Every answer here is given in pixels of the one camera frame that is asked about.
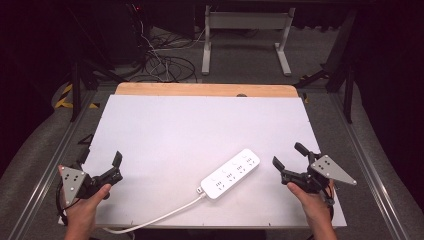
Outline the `white board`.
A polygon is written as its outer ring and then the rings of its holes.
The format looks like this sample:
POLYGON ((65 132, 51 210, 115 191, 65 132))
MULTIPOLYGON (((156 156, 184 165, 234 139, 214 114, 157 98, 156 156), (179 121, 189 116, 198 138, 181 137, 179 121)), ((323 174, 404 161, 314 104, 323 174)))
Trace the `white board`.
POLYGON ((110 96, 83 166, 101 175, 122 156, 122 181, 98 209, 99 227, 302 228, 299 201, 273 166, 303 172, 294 148, 320 150, 298 97, 110 96), (243 149, 259 166, 217 200, 196 189, 243 149))

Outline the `person's left hand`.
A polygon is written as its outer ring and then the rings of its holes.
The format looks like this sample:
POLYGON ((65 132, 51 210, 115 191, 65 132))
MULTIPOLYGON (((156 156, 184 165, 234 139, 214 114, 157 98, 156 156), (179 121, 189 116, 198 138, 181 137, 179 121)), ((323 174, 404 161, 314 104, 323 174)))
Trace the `person's left hand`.
POLYGON ((58 166, 60 174, 60 182, 56 192, 56 207, 58 209, 61 220, 68 228, 88 229, 95 228, 95 218, 98 205, 110 196, 110 190, 113 185, 104 185, 97 193, 89 199, 75 199, 74 202, 67 206, 65 204, 63 183, 61 177, 61 168, 58 166))

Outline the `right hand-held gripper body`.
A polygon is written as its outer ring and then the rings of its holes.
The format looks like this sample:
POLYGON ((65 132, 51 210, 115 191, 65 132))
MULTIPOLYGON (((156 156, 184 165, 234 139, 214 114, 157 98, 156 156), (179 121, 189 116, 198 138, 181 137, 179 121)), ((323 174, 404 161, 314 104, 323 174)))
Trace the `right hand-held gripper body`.
POLYGON ((307 170, 303 173, 296 173, 286 170, 280 164, 281 183, 287 185, 294 183, 307 193, 320 193, 324 191, 331 180, 356 185, 353 179, 343 168, 341 168, 330 156, 315 154, 313 152, 303 153, 308 159, 307 170))

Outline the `black tripod stand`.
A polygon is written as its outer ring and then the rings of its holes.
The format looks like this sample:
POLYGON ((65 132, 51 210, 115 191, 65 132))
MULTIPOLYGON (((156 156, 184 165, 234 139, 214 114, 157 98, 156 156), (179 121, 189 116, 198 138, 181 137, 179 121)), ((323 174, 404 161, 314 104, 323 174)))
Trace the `black tripod stand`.
POLYGON ((98 83, 94 72, 97 71, 117 83, 125 82, 125 79, 107 70, 100 64, 88 59, 74 61, 71 66, 72 104, 73 112, 71 121, 74 122, 82 111, 81 84, 88 90, 96 90, 98 83))

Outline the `aluminium floor rail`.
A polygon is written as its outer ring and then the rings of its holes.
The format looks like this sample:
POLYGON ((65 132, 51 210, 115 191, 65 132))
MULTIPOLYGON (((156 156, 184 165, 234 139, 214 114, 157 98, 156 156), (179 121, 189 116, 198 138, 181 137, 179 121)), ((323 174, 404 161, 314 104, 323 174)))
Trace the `aluminium floor rail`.
POLYGON ((376 204, 382 214, 382 217, 386 223, 386 226, 394 240, 411 240, 405 228, 402 226, 400 218, 397 214, 395 206, 391 201, 391 198, 376 171, 372 161, 369 159, 367 154, 362 148, 359 138, 355 132, 354 127, 346 120, 343 112, 343 104, 335 93, 329 94, 330 101, 335 107, 338 115, 343 122, 343 126, 346 129, 350 141, 353 144, 354 153, 356 155, 358 165, 366 179, 366 182, 371 190, 371 193, 376 201, 376 204))
POLYGON ((96 92, 82 94, 80 113, 56 110, 44 121, 13 158, 0 179, 0 240, 23 240, 66 157, 70 142, 96 92))

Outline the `black yellow hazard tape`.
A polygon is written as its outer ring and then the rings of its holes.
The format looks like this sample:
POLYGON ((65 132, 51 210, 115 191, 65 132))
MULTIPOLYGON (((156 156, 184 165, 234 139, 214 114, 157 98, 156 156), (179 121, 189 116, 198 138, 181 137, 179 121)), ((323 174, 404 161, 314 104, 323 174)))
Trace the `black yellow hazard tape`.
MULTIPOLYGON (((73 84, 68 82, 64 90, 62 91, 61 96, 59 97, 58 101, 56 102, 54 108, 73 108, 73 103, 67 102, 67 97, 70 94, 72 90, 73 84)), ((91 103, 89 105, 90 109, 98 109, 100 108, 100 103, 91 103)))

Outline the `dark equipment cabinet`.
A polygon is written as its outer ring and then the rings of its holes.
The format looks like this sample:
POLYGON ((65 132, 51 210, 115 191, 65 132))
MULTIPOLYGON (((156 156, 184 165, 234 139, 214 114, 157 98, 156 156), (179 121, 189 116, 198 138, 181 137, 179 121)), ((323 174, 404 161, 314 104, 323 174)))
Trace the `dark equipment cabinet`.
POLYGON ((107 55, 114 65, 145 65, 147 43, 132 4, 107 2, 99 16, 107 55))

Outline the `person's right hand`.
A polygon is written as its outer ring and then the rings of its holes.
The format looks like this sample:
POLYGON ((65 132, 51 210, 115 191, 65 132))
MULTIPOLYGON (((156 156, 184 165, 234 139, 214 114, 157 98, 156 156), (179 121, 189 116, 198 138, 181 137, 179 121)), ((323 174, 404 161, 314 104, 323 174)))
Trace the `person's right hand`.
POLYGON ((319 227, 332 227, 330 212, 320 195, 306 193, 292 182, 287 184, 287 188, 300 201, 311 230, 319 227))

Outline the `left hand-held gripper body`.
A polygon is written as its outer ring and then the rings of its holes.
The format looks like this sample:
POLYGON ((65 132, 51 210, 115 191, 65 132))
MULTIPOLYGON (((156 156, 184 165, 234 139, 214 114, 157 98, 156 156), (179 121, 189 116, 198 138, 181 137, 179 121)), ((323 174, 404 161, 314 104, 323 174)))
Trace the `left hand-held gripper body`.
POLYGON ((100 176, 91 177, 83 170, 63 166, 61 177, 67 206, 70 206, 75 199, 89 199, 104 185, 115 185, 123 179, 120 170, 116 167, 112 167, 100 176))

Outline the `black metal stand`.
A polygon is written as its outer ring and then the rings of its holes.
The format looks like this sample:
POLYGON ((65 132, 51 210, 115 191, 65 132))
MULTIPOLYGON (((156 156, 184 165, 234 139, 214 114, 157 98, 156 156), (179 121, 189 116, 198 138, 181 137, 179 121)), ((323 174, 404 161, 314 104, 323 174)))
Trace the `black metal stand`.
POLYGON ((320 78, 327 76, 328 82, 325 85, 325 88, 329 93, 336 93, 342 86, 345 86, 343 115, 349 124, 352 123, 351 107, 353 98, 354 70, 353 65, 344 58, 343 55, 350 39, 356 15, 356 10, 350 10, 348 12, 326 63, 322 65, 322 69, 311 76, 303 76, 298 83, 294 84, 296 89, 301 89, 320 78))

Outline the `white metal desk frame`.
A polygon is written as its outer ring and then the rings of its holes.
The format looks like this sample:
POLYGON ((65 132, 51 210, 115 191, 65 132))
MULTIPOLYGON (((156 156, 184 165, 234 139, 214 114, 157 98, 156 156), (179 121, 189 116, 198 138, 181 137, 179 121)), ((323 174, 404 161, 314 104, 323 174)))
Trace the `white metal desk frame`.
POLYGON ((282 13, 259 13, 259 12, 217 12, 212 11, 211 6, 205 7, 205 41, 203 47, 203 62, 201 72, 208 75, 211 61, 211 29, 258 29, 258 30, 282 30, 281 40, 274 44, 281 69, 285 76, 291 76, 292 72, 285 55, 285 45, 288 39, 292 21, 295 16, 295 8, 289 8, 282 13))

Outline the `white power strip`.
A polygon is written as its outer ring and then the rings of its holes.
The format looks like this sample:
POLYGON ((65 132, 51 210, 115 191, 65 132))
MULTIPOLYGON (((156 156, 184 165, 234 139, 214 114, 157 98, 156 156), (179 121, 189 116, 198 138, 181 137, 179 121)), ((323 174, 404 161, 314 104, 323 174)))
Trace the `white power strip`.
POLYGON ((196 191, 211 200, 217 200, 253 172, 260 162, 252 150, 243 149, 207 175, 196 191))

